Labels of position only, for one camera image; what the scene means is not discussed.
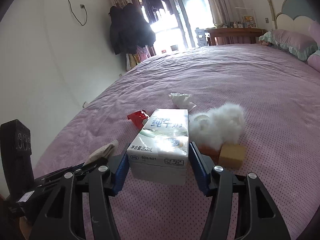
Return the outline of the white milk carton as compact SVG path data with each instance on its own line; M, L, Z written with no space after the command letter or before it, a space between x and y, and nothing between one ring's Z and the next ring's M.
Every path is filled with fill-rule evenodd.
M156 109L127 148L133 177L184 185L188 166L188 110Z

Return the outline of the red snack wrapper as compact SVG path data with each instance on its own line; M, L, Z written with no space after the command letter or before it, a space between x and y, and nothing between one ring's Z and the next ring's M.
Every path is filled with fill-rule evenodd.
M138 129L142 129L149 118L149 115L144 109L131 113L127 116L127 119L131 120Z

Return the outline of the white tissue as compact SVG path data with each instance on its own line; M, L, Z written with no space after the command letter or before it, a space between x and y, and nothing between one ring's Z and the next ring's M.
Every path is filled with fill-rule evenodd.
M190 100L190 94L170 93L169 99L179 109L187 109L188 111L191 111L196 107L195 103Z

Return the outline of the brown cardboard box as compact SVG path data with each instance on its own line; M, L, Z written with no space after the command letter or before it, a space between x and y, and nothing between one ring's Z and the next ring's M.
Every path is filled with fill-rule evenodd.
M244 146L233 144L223 144L218 151L207 146L200 146L199 151L211 157L215 164L235 170L242 167L246 154Z

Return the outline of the beige cloth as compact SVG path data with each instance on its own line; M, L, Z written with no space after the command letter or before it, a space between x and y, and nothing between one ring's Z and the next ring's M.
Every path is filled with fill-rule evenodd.
M108 159L111 155L116 153L118 146L119 146L118 140L114 140L111 143L102 146L101 148L95 150L93 153L90 154L90 156L85 161L84 165L93 163L94 161L100 158Z

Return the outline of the white fluffy plush toy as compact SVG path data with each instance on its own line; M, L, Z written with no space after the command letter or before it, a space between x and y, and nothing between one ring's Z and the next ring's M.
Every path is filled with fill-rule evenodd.
M245 129L244 108L230 102L206 112L189 116L189 139L197 146L220 150L221 146L237 144Z

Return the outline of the pink bed sheet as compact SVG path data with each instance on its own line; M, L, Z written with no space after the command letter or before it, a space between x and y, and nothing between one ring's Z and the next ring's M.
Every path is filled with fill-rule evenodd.
M215 144L217 126L204 115L231 102L244 109L239 142L246 155L238 174L256 173L297 239L319 207L319 71L293 55L259 44L212 46L150 58L80 111L48 146L35 176L83 163L114 140L138 134L127 116L173 108L171 93L187 93L189 137Z

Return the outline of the pink pillow with green frill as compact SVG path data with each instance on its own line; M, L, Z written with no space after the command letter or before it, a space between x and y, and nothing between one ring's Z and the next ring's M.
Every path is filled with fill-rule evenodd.
M310 36L295 31L276 29L268 31L259 37L260 42L269 43L271 46L284 50L300 61L307 61L317 46Z

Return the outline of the grey plastic stool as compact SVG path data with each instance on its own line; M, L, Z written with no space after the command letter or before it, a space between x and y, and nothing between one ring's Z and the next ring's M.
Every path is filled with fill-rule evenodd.
M196 33L196 38L197 38L197 45L199 47L208 46L207 39L206 39L206 33L205 33L204 29L196 28L195 33Z

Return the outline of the dark hanging jackets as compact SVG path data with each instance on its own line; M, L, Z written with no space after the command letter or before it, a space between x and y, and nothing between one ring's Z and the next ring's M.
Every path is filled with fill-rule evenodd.
M135 54L138 47L153 46L156 34L134 4L112 6L109 16L111 47L116 55Z

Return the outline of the wooden desk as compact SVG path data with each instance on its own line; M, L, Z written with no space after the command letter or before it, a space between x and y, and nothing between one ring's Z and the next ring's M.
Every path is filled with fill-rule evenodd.
M256 43L256 38L264 35L267 30L260 28L207 28L204 30L210 35L208 45L215 46L216 38L222 37L248 37L250 44Z

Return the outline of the blue white headboard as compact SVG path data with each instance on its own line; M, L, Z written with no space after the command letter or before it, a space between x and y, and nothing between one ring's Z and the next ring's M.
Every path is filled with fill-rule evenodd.
M276 14L272 0L267 0L272 16L273 30L283 29L309 35L310 24L316 15L306 0L284 0Z

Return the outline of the sliding glass door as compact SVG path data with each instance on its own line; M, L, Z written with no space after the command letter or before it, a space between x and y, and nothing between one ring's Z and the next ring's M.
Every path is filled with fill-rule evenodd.
M213 17L208 0L169 0L178 26L182 32L186 48L199 47L195 29L207 29L213 26Z

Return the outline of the hanging dark clothes outside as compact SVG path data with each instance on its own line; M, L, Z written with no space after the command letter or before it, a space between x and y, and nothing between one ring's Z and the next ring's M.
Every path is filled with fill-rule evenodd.
M168 11L171 14L174 14L169 0L142 0L142 6L145 9L145 13L150 24L153 24L158 21L156 11L164 9L162 2L166 4Z

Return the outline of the picture frame on desk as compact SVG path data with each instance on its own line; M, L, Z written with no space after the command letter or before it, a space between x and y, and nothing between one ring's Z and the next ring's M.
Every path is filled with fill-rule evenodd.
M256 28L256 22L255 22L255 18L253 16L249 16L249 15L244 15L242 17L243 19L243 24L245 28Z

